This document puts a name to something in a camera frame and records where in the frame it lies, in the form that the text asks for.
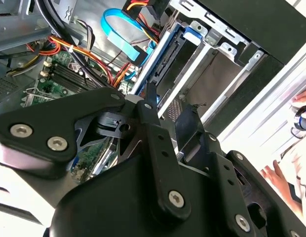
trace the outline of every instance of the silver screw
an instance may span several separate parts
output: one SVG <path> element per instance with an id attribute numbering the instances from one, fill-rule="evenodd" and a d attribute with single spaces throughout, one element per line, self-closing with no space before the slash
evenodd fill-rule
<path id="1" fill-rule="evenodd" d="M 62 152 L 68 147 L 68 142 L 63 137 L 51 137 L 48 140 L 48 147 L 51 150 Z"/>
<path id="2" fill-rule="evenodd" d="M 243 216 L 237 214 L 235 216 L 235 220 L 237 222 L 237 225 L 240 226 L 243 231 L 250 232 L 251 230 L 250 224 Z"/>
<path id="3" fill-rule="evenodd" d="M 151 105 L 149 105 L 149 104 L 144 104 L 144 106 L 145 106 L 145 107 L 147 107 L 149 110 L 151 110 L 151 109 L 152 109 L 152 106 L 151 106 Z"/>
<path id="4" fill-rule="evenodd" d="M 210 139 L 212 140 L 212 141 L 216 141 L 217 140 L 217 138 L 215 138 L 212 134 L 209 134 L 209 137 L 210 137 Z"/>
<path id="5" fill-rule="evenodd" d="M 10 133 L 14 137 L 26 138 L 33 133 L 33 129 L 25 124 L 16 124 L 10 128 Z"/>
<path id="6" fill-rule="evenodd" d="M 290 231 L 292 237 L 300 237 L 295 231 Z"/>
<path id="7" fill-rule="evenodd" d="M 177 208 L 182 208 L 185 204 L 183 196 L 177 191 L 170 191 L 168 198 L 170 202 Z"/>
<path id="8" fill-rule="evenodd" d="M 116 94 L 111 94 L 112 98 L 116 99 L 116 100 L 120 100 L 120 97 Z"/>
<path id="9" fill-rule="evenodd" d="M 240 160 L 244 159 L 243 156 L 241 154 L 239 154 L 239 153 L 236 153 L 236 157 L 239 158 Z"/>

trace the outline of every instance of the metal panel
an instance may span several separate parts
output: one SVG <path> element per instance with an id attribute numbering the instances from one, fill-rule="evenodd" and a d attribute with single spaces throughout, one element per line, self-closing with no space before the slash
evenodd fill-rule
<path id="1" fill-rule="evenodd" d="M 0 64 L 0 114 L 21 108 L 23 91 L 33 85 L 34 80 L 26 75 L 6 77 L 9 70 Z"/>
<path id="2" fill-rule="evenodd" d="M 111 57 L 115 57 L 120 52 L 120 49 L 107 40 L 107 37 L 100 26 L 100 20 L 106 9 L 122 9 L 124 4 L 124 0 L 78 0 L 73 12 L 73 16 L 86 21 L 87 24 L 93 28 L 96 36 L 95 47 L 100 49 L 102 52 L 107 53 Z M 142 13 L 146 17 L 149 24 L 154 22 L 154 18 L 149 14 L 147 9 L 144 8 Z M 108 17 L 108 22 L 128 42 L 140 41 L 147 38 L 144 33 L 132 27 L 130 24 L 126 23 L 120 18 Z M 143 43 L 139 46 L 142 47 L 147 44 L 148 43 Z M 122 54 L 120 57 L 118 57 L 118 60 L 126 62 L 126 56 Z"/>
<path id="3" fill-rule="evenodd" d="M 283 64 L 306 42 L 306 19 L 284 0 L 199 2 Z"/>
<path id="4" fill-rule="evenodd" d="M 31 5 L 31 0 L 0 0 L 0 14 L 4 14 L 0 15 L 0 51 L 50 34 L 45 20 L 37 7 Z"/>
<path id="5" fill-rule="evenodd" d="M 279 158 L 297 141 L 287 119 L 291 99 L 305 89 L 306 44 L 220 134 L 223 150 L 242 151 L 258 170 Z"/>

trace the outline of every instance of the bracket hole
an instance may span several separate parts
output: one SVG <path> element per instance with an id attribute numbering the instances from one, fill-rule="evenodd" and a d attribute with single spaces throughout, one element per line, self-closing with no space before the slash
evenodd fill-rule
<path id="1" fill-rule="evenodd" d="M 168 157 L 168 153 L 166 151 L 162 151 L 162 155 L 165 156 L 165 157 Z"/>
<path id="2" fill-rule="evenodd" d="M 129 131 L 129 130 L 130 130 L 130 125 L 128 125 L 128 124 L 123 124 L 123 125 L 120 126 L 119 130 L 120 130 L 120 132 Z"/>

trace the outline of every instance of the orange wire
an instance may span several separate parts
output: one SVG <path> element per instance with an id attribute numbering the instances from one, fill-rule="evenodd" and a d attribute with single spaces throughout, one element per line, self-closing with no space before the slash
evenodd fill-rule
<path id="1" fill-rule="evenodd" d="M 53 41 L 55 41 L 56 43 L 59 43 L 59 44 L 62 44 L 66 47 L 69 47 L 71 48 L 72 45 L 70 45 L 69 43 L 61 40 L 61 39 L 58 39 L 56 37 L 53 37 L 51 36 L 50 39 L 52 39 Z M 97 64 L 99 64 L 99 66 L 105 71 L 105 73 L 107 74 L 108 76 L 108 79 L 109 79 L 109 82 L 110 83 L 113 83 L 113 76 L 112 74 L 110 73 L 110 71 L 108 70 L 107 66 L 102 62 L 100 61 L 96 56 L 94 56 L 92 53 L 82 49 L 82 48 L 79 48 L 77 46 L 73 46 L 73 49 L 81 54 L 84 54 L 85 56 L 88 56 L 90 57 L 92 60 L 94 60 Z"/>
<path id="2" fill-rule="evenodd" d="M 123 73 L 118 77 L 117 81 L 114 84 L 114 87 L 116 88 L 119 83 L 122 81 L 122 79 L 124 78 L 125 74 L 127 73 L 127 71 L 129 70 L 129 68 L 131 67 L 131 64 L 129 63 L 128 67 L 123 71 Z"/>
<path id="3" fill-rule="evenodd" d="M 140 1 L 134 2 L 134 3 L 132 3 L 132 4 L 129 5 L 129 7 L 127 8 L 127 11 L 129 11 L 132 7 L 137 6 L 137 5 L 139 5 L 139 6 L 140 6 L 140 5 L 141 5 L 141 6 L 147 6 L 148 3 L 147 3 L 147 2 L 140 2 Z"/>

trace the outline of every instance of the wire bundle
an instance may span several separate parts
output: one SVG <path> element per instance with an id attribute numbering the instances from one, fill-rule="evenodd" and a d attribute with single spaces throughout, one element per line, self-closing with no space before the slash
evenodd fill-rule
<path id="1" fill-rule="evenodd" d="M 85 21 L 76 19 L 74 21 L 74 23 L 76 24 L 76 22 L 79 23 L 87 31 L 87 50 L 89 52 L 91 52 L 91 50 L 92 50 L 92 48 L 94 46 L 94 43 L 96 41 L 96 37 L 94 35 L 94 31 Z"/>
<path id="2" fill-rule="evenodd" d="M 42 62 L 45 56 L 54 55 L 54 54 L 59 53 L 61 51 L 61 46 L 57 43 L 55 43 L 55 47 L 53 49 L 50 49 L 53 43 L 55 42 L 51 40 L 50 42 L 46 42 L 44 46 L 42 47 L 42 49 L 40 50 L 38 48 L 39 44 L 35 45 L 35 48 L 37 49 L 33 49 L 30 44 L 27 44 L 27 47 L 30 49 L 32 54 L 36 53 L 37 51 L 38 51 L 38 54 L 31 61 L 29 61 L 26 65 L 20 68 L 13 69 L 10 72 L 8 72 L 6 75 L 15 77 L 23 73 L 26 73 L 30 71 L 31 69 L 33 69 L 34 67 L 36 67 L 40 62 Z"/>
<path id="3" fill-rule="evenodd" d="M 66 47 L 70 52 L 72 50 L 76 51 L 78 53 L 81 53 L 81 54 L 87 56 L 88 58 L 92 59 L 93 61 L 95 61 L 101 67 L 101 69 L 105 72 L 105 74 L 107 75 L 110 85 L 113 83 L 113 76 L 112 76 L 111 72 L 108 70 L 107 66 L 101 61 L 101 59 L 98 58 L 97 55 L 95 55 L 91 52 L 88 52 L 85 49 L 82 49 L 82 48 L 79 48 L 77 46 L 71 45 L 71 44 L 69 44 L 69 43 L 67 43 L 67 42 L 65 42 L 61 39 L 58 39 L 58 38 L 54 37 L 54 36 L 51 36 L 49 38 L 52 41 L 56 42 L 57 44 L 60 44 L 64 47 Z"/>
<path id="4" fill-rule="evenodd" d="M 126 63 L 118 72 L 116 78 L 115 78 L 115 83 L 114 83 L 114 88 L 117 88 L 120 82 L 124 79 L 125 74 L 131 67 L 131 63 Z"/>
<path id="5" fill-rule="evenodd" d="M 73 57 L 73 59 L 77 62 L 77 64 L 81 67 L 83 72 L 89 76 L 89 78 L 98 86 L 98 87 L 104 87 L 108 86 L 111 87 L 109 83 L 101 79 L 89 66 L 89 64 L 86 62 L 85 58 L 80 55 L 79 52 L 76 50 L 70 50 L 71 46 L 73 45 L 73 48 L 76 46 L 74 40 L 72 39 L 69 31 L 67 30 L 67 27 L 65 26 L 64 22 L 61 20 L 59 15 L 57 14 L 56 10 L 54 9 L 51 0 L 36 0 L 36 5 L 38 7 L 38 10 L 46 20 L 46 22 L 49 24 L 49 26 L 52 28 L 54 33 L 60 38 L 63 39 L 64 42 L 67 42 L 70 45 L 70 48 L 66 47 L 67 51 L 70 53 L 70 55 Z"/>

